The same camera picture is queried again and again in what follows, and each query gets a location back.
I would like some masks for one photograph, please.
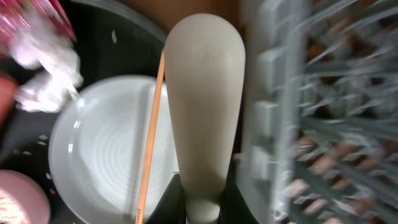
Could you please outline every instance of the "red object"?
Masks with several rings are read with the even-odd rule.
[[[0,126],[15,105],[14,95],[18,84],[8,74],[0,72]]]

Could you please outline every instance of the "plate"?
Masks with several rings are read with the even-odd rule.
[[[84,222],[134,223],[154,91],[151,77],[105,79],[84,89],[58,118],[50,138],[50,170],[61,198]],[[176,172],[163,85],[144,218]]]

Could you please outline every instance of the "pink bowl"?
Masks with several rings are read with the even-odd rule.
[[[29,224],[49,222],[49,201],[39,185],[28,176],[11,170],[0,170],[0,191],[20,205]]]

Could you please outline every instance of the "utensil handle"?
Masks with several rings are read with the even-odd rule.
[[[152,112],[150,114],[149,130],[148,130],[148,137],[147,137],[147,144],[146,144],[145,158],[144,158],[144,167],[142,168],[141,188],[139,192],[138,210],[136,215],[136,224],[142,224],[144,219],[145,201],[148,190],[150,164],[152,161],[152,154],[154,151],[157,116],[159,114],[163,77],[164,77],[164,53],[162,51],[162,55],[160,56],[159,70],[157,72],[154,103],[152,105]]]

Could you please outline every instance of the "brown wooden surface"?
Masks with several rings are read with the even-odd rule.
[[[239,0],[122,0],[170,31],[180,20],[197,13],[221,16],[238,27]]]

